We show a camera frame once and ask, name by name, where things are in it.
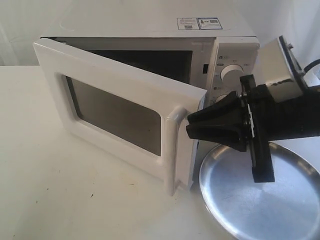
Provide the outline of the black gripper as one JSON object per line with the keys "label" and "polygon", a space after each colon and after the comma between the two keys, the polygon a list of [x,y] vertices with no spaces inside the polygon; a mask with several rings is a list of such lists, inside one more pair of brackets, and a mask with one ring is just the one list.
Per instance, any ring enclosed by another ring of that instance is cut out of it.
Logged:
{"label": "black gripper", "polygon": [[[217,103],[187,116],[186,132],[190,139],[213,142],[246,152],[252,162],[255,183],[274,183],[275,174],[269,147],[265,117],[267,105],[273,103],[266,85],[256,85],[254,76],[240,77],[241,95],[232,91]],[[193,124],[220,117],[238,108],[241,127]]]}

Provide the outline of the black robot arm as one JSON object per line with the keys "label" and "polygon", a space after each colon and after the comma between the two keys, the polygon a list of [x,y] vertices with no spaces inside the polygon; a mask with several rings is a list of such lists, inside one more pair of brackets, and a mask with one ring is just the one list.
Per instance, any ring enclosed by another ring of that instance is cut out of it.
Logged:
{"label": "black robot arm", "polygon": [[256,85],[253,75],[240,77],[242,94],[230,92],[218,103],[187,117],[188,137],[250,151],[255,183],[273,183],[275,175],[270,141],[318,137],[320,93],[276,102],[267,86]]}

